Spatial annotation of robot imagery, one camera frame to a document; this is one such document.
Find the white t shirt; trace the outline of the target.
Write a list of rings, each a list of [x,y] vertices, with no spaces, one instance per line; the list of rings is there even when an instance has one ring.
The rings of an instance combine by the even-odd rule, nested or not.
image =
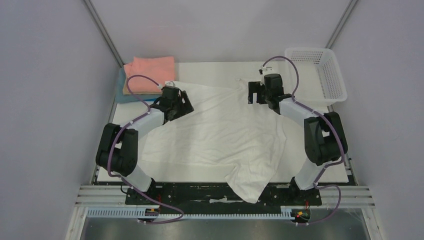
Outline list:
[[[150,131],[139,144],[138,165],[158,178],[166,167],[228,166],[224,179],[243,201],[257,203],[283,158],[283,117],[248,104],[248,86],[212,87],[175,81],[193,112]]]

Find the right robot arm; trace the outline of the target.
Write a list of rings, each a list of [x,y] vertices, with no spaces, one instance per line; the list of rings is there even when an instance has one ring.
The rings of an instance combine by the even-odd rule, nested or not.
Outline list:
[[[309,198],[327,168],[344,162],[348,151],[340,115],[334,111],[320,113],[285,93],[280,74],[265,75],[261,81],[248,82],[248,103],[268,105],[278,115],[303,127],[306,160],[291,179],[289,199],[302,204]]]

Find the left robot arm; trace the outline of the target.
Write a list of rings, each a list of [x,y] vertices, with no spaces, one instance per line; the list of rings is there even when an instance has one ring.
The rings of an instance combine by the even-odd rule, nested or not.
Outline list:
[[[137,197],[144,204],[152,204],[157,191],[151,187],[153,178],[138,166],[139,140],[152,130],[194,111],[185,90],[164,86],[161,92],[142,115],[125,124],[106,124],[95,157],[95,163],[111,177],[118,177],[137,190]]]

